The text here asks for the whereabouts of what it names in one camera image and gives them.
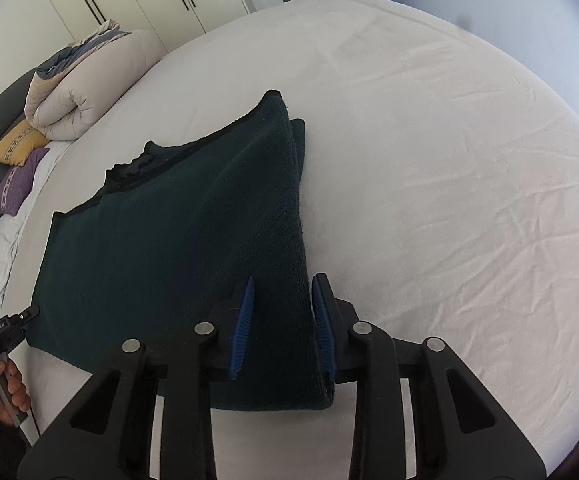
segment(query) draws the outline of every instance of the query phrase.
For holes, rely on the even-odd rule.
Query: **white bed sheet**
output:
[[[49,152],[45,155],[34,174],[34,182],[31,192],[23,200],[16,216],[2,215],[0,217],[0,310],[5,296],[5,289],[9,281],[10,271],[16,252],[18,251],[18,242],[22,235],[25,224],[29,218],[31,210],[36,203],[40,190],[47,182],[49,175],[54,170],[56,164],[66,152],[71,142],[54,141],[47,145]]]
[[[386,0],[295,0],[172,52],[60,161],[36,200],[2,311],[28,306],[52,212],[148,140],[178,145],[270,88],[307,126],[309,274],[392,336],[437,335],[548,471],[579,438],[579,118],[524,66]],[[88,374],[22,345],[41,428]],[[354,387],[324,412],[214,412],[219,476],[340,479]]]

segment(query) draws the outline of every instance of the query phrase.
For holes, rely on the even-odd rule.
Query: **purple pillow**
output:
[[[0,183],[0,215],[16,216],[18,209],[31,193],[38,163],[49,148],[37,148],[29,155],[24,166],[12,166]]]

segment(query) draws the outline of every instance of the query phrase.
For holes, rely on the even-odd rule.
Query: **dark green towel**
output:
[[[212,405],[328,407],[298,214],[304,149],[303,121],[290,122],[269,91],[215,134],[175,148],[149,142],[109,170],[92,199],[54,215],[29,344],[93,372],[109,345],[192,330],[250,275],[244,365],[236,382],[212,386]]]

